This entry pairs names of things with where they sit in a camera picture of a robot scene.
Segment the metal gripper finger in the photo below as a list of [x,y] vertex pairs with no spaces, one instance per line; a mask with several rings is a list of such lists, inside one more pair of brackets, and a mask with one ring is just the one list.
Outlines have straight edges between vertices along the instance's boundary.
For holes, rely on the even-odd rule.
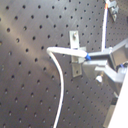
[[89,61],[83,63],[83,70],[89,80],[95,79],[98,84],[119,83],[120,75],[106,61]]
[[104,60],[107,59],[110,64],[114,63],[114,59],[112,56],[113,48],[106,48],[103,51],[98,51],[98,52],[91,52],[86,56],[87,60]]

